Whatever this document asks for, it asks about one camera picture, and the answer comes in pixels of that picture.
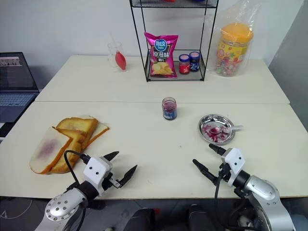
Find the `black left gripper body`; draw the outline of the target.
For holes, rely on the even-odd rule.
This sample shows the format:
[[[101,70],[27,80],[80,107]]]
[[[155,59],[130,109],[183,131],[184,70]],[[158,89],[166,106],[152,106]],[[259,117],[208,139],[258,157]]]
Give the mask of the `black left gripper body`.
[[[115,180],[113,178],[113,173],[111,172],[111,170],[107,170],[103,176],[102,188],[104,191],[106,191],[111,187],[115,187],[118,189],[121,187],[121,184],[118,180]]]

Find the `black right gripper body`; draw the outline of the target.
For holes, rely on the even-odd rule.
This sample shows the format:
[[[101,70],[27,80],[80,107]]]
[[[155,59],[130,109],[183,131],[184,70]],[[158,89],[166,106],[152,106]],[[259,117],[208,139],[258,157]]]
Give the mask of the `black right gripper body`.
[[[222,163],[219,166],[220,171],[218,172],[218,177],[216,180],[216,184],[218,184],[221,180],[228,182],[231,177],[231,167],[229,164]]]

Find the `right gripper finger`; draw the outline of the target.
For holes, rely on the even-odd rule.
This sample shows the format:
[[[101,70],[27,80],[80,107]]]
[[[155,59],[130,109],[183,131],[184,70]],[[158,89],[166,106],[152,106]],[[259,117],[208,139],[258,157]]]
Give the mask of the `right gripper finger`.
[[[214,176],[212,173],[210,173],[210,171],[208,170],[208,168],[206,166],[204,166],[203,164],[201,164],[199,161],[197,161],[196,159],[193,159],[192,161],[194,163],[194,165],[199,169],[199,171],[206,177],[208,178],[214,185],[217,184],[217,177]]]
[[[225,152],[227,151],[226,149],[224,149],[220,146],[216,146],[212,143],[209,144],[209,148],[212,149],[215,153],[217,153],[220,156],[223,156],[225,154]]]

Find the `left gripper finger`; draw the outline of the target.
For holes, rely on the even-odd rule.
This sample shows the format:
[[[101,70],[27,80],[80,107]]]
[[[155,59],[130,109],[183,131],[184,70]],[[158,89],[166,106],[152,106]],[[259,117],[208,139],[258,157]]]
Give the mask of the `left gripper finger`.
[[[119,154],[119,151],[114,151],[114,152],[111,152],[111,153],[109,153],[109,154],[104,155],[103,157],[104,157],[107,161],[111,161],[111,160],[114,159],[118,154]]]
[[[138,165],[135,165],[132,167],[127,173],[124,174],[124,177],[119,181],[121,186],[124,186],[134,175],[134,172],[136,171]]]

